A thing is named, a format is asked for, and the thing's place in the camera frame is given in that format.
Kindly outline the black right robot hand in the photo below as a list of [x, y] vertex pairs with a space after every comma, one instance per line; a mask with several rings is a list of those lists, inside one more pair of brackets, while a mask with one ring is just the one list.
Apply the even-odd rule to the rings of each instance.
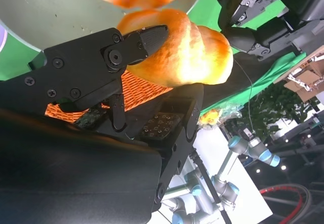
[[126, 137], [121, 76], [166, 44], [157, 25], [41, 51], [1, 82], [1, 223], [147, 223], [197, 133], [202, 84], [165, 98]]

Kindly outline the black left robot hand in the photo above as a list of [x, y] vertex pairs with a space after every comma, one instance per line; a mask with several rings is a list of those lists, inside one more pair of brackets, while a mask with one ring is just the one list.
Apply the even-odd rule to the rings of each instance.
[[[258, 58], [279, 58], [286, 53], [310, 54], [323, 46], [323, 0], [217, 0], [221, 5], [218, 25], [230, 45]], [[274, 1], [286, 11], [256, 29], [243, 25]]]

